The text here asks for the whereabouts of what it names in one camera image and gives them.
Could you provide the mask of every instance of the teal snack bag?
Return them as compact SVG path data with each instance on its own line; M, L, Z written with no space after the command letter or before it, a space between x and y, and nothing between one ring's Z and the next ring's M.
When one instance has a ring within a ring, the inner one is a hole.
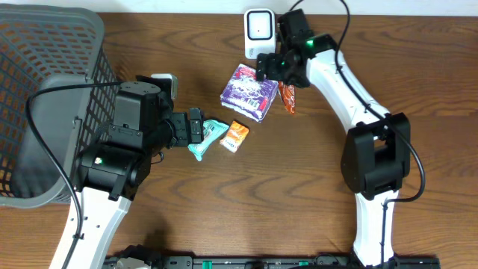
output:
M220 123L216 120L206 120L202 124L202 127L204 129L204 141L201 144L190 144L187 146L189 151L196 156L196 160L198 161L202 160L202 156L208 149L209 145L229 129L227 124Z

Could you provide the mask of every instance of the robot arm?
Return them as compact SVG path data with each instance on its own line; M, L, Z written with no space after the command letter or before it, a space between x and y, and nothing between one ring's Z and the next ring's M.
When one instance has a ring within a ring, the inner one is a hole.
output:
M258 56L257 77L283 81L297 87L313 84L338 115L347 142L341 170L348 187L356 193L357 234L353 254L362 267L380 265L382 255L382 204L398 197L403 177L409 172L409 153L384 123L357 99L335 65L337 45L328 35L314 37L301 10L279 18L280 54ZM409 139L409 123L403 114L391 116L360 84L338 52L338 62L349 83L370 107L394 123ZM382 148L375 140L384 140ZM393 203L386 212L384 258L394 257L391 246Z
M83 228L68 267L101 268L114 233L128 213L138 186L149 175L152 157L164 147L201 143L202 113L198 108L173 113L176 77L137 77L124 82L116 97L112 123L99 129L108 130L108 140L93 142L76 159L72 182L83 212ZM72 202L63 236L50 265L62 268L77 225Z
M307 60L307 78L326 98L327 102L337 114L345 131L355 128L358 123L370 124L378 121L374 115L367 112L364 106L350 91L344 80L337 73L335 65L335 51L333 49L317 53L314 58ZM361 95L363 100L370 103L373 110L385 117L388 110L381 105L364 89L347 66L342 52L338 53L342 73ZM398 191L386 191L376 195L373 200L367 200L362 194L356 194L357 205L357 235L353 243L353 251L363 265L379 265L381 263L382 243L382 204L385 200L397 198ZM391 226L393 203L387 210L385 226L385 260L394 256L391 246Z

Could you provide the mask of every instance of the snack package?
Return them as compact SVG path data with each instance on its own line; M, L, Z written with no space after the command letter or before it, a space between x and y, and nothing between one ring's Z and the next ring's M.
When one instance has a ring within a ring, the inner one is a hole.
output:
M204 132L204 140L200 144L189 144L187 148L191 151L196 160L202 161L202 156L208 149L208 147L222 134L224 134L229 126L224 123L220 123L216 120L206 120L202 124Z
M279 94L284 103L285 110L289 111L290 114L296 113L296 97L295 91L296 88L293 85L286 85L284 82L279 82Z
M240 64L221 94L221 104L261 122L276 97L277 81L255 80L255 69Z
M226 136L221 139L220 144L229 149L232 153L236 153L239 146L242 144L242 141L246 139L247 134L249 134L249 129L246 126L242 126L233 121Z

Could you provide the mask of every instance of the purple snack package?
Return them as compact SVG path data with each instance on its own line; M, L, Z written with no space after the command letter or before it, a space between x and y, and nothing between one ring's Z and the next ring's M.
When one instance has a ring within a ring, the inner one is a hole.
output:
M255 69L239 64L221 94L221 104L261 122L276 97L279 83L255 80Z

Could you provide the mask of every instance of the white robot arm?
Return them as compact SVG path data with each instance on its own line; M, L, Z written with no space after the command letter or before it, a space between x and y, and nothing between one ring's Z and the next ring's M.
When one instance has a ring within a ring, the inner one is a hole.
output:
M344 80L337 72L335 65L335 50L329 49L317 53L314 58L307 60L307 78L324 95L327 102L337 114L345 132L357 126L358 123L374 123L378 121L368 112L362 103L352 94ZM344 60L342 52L338 52L339 64L342 73L352 84L357 93L370 103L373 110L383 117L388 110L381 105L365 90L353 75ZM357 236L353 243L353 251L363 265L379 265L381 263L382 243L382 204L385 200L395 199L398 191L386 191L376 195L373 200L367 200L362 194L356 194L357 204ZM391 246L391 226L393 203L388 207L385 226L385 260L394 256Z
M131 200L119 197L117 201L112 201L108 199L107 191L94 188L84 188L76 196L83 211L84 221L81 232L84 236L78 240L75 251L69 259L68 268L101 268L114 233L128 213ZM63 236L50 264L51 269L62 268L73 242L76 223L76 208L71 202Z

